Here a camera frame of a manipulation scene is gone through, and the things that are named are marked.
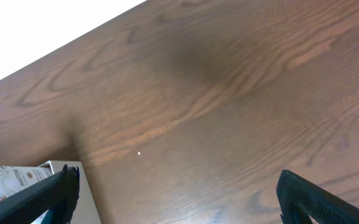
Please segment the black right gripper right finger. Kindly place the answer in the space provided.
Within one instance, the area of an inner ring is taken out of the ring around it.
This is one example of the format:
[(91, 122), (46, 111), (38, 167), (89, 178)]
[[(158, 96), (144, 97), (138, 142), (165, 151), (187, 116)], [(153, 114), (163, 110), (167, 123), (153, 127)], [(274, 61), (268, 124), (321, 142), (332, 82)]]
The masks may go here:
[(283, 224), (359, 224), (359, 208), (290, 170), (281, 171), (276, 194)]

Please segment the white floral shampoo tube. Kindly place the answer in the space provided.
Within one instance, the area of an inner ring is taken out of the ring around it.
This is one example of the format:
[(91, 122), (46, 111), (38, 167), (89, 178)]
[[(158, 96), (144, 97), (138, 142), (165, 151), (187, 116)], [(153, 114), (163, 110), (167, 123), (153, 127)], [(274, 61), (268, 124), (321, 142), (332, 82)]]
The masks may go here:
[(49, 168), (0, 166), (0, 201), (51, 175)]

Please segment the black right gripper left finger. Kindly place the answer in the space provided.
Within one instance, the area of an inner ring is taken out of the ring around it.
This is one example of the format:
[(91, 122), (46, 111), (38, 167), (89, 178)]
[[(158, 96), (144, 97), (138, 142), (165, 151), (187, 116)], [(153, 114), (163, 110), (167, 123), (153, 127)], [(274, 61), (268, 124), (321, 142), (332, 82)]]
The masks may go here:
[(0, 224), (29, 224), (45, 214), (44, 224), (70, 223), (80, 194), (78, 167), (63, 169), (0, 201)]

